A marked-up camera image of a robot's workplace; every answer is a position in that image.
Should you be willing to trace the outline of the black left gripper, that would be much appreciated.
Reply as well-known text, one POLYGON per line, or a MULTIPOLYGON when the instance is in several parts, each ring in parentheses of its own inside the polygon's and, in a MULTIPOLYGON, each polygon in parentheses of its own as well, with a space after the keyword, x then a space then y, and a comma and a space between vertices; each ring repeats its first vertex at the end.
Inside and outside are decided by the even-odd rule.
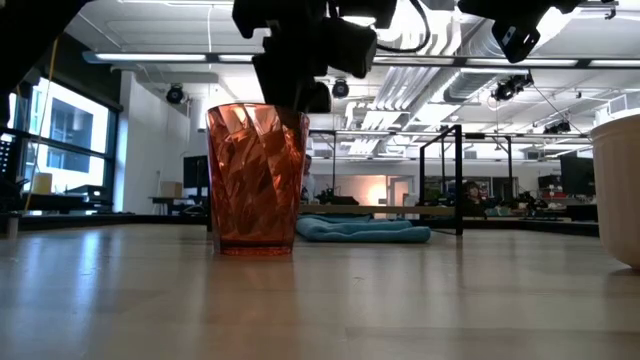
MULTIPOLYGON (((232 18, 242 37, 250 39, 268 28, 275 46, 307 48, 320 53, 320 26, 324 18, 371 18, 390 26, 397 0, 234 0, 232 18)), ((326 84, 305 68, 304 60, 282 54, 252 57, 266 104, 302 113, 329 113, 331 95, 326 84)))

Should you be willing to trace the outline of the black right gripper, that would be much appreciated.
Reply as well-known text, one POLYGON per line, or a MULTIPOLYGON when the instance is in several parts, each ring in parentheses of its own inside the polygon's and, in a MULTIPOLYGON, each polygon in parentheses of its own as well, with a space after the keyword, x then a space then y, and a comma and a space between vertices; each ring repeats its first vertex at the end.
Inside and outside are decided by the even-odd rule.
POLYGON ((519 63, 526 59, 541 38, 536 27, 501 21, 494 22, 492 35, 510 63, 519 63))

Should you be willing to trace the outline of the orange faceted plastic tumbler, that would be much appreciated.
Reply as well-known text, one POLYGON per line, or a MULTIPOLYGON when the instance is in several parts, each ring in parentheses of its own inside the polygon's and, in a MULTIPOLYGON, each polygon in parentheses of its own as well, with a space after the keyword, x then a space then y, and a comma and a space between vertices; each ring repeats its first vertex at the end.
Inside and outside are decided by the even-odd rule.
POLYGON ((224 255, 292 252, 310 120, 267 104, 208 110, 213 228, 224 255))

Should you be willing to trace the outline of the cream ribbed ceramic mug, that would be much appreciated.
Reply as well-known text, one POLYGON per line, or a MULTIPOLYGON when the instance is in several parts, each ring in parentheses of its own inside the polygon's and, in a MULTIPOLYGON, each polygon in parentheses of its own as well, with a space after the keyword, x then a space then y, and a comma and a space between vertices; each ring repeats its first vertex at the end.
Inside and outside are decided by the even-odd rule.
POLYGON ((599 238, 614 259, 640 270, 640 114, 591 132, 599 238))

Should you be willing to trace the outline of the black ceiling lamp cluster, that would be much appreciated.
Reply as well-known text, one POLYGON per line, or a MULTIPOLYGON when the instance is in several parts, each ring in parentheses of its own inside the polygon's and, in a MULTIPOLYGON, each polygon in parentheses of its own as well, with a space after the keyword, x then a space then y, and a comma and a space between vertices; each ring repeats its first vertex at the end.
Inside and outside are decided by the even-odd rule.
POLYGON ((498 82, 497 87, 491 93, 491 97, 498 102, 508 101, 533 84, 534 80, 530 72, 511 75, 498 82))

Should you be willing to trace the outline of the person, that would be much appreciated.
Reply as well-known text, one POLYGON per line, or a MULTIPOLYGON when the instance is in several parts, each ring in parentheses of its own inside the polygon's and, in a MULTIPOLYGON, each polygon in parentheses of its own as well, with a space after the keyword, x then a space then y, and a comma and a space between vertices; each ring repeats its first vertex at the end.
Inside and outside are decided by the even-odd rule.
POLYGON ((310 172, 312 165, 312 157, 310 155, 305 156, 303 182, 301 199, 309 202, 315 197, 315 179, 310 172))

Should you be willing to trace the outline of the black computer monitor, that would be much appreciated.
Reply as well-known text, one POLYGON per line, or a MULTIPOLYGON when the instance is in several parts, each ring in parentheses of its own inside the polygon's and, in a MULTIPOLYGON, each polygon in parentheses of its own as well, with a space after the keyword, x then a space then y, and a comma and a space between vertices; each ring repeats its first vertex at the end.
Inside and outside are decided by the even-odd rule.
POLYGON ((206 155, 184 157, 183 187, 198 189, 208 185, 208 157, 206 155))

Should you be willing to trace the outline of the long ceiling light bar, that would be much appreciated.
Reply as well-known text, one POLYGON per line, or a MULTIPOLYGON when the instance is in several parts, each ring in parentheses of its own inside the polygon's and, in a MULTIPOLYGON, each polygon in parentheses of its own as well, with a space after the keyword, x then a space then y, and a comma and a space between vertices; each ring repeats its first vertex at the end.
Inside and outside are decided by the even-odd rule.
MULTIPOLYGON (((101 53, 87 51, 83 58, 88 63, 176 63, 176 64, 249 64, 254 54, 224 53, 101 53)), ((510 63, 505 58, 427 56, 427 55, 377 55, 373 66, 427 66, 456 68, 529 68, 575 70, 640 70, 640 58, 527 58, 510 63)))

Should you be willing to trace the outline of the large black monitor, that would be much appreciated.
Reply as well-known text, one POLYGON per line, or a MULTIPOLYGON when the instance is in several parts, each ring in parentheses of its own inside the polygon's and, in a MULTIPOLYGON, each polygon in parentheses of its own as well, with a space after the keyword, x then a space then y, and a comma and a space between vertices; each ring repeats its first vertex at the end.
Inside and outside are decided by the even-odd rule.
POLYGON ((565 193, 585 196, 595 194, 594 164, 591 158, 562 156, 560 165, 565 193))

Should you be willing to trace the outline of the blue folded towel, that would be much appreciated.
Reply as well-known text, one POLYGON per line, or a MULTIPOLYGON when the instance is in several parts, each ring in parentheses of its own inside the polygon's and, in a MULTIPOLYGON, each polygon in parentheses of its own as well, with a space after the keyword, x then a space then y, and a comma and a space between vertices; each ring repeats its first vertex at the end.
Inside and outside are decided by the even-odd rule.
POLYGON ((326 217, 303 215, 296 231, 309 242, 319 243, 427 243, 431 229, 407 220, 375 219, 371 216, 326 217))

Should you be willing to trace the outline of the large window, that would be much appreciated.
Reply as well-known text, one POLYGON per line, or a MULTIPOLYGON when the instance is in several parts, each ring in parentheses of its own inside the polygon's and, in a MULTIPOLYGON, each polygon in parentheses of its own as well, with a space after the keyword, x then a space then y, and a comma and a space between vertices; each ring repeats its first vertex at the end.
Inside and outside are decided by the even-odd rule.
MULTIPOLYGON (((33 176, 52 173, 49 195, 81 185, 107 188, 113 203, 115 132, 118 114, 52 80, 41 78, 9 95, 9 131, 3 140, 16 147, 19 196, 31 192, 33 176)), ((23 211, 29 215, 54 211, 23 211)))

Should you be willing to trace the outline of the black case on desk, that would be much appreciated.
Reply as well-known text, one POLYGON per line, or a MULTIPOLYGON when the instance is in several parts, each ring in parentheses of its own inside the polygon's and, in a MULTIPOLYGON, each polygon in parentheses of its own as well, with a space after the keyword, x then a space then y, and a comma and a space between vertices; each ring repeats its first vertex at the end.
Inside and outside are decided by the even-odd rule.
POLYGON ((111 201, 107 188, 104 186, 85 184, 72 189, 66 189, 64 193, 68 195, 82 195, 86 198, 87 202, 108 203, 111 201))

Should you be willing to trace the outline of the black desk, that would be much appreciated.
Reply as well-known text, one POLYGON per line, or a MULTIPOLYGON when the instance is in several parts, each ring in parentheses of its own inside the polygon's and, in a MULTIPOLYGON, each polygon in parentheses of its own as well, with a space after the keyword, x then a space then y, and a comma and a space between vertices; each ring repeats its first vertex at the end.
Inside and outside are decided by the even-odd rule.
POLYGON ((26 194, 18 198, 0 198, 0 213, 20 211, 54 211, 67 215, 72 211, 110 210, 111 201, 91 200, 83 196, 37 195, 28 197, 26 194))

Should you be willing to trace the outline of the yellow box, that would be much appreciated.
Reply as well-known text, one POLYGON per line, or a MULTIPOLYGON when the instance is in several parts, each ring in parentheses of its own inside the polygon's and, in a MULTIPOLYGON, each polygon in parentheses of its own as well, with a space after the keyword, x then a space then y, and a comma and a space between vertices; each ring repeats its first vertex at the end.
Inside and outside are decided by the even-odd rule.
POLYGON ((33 176, 31 192, 38 195, 49 195, 53 185, 53 174, 38 172, 33 176))

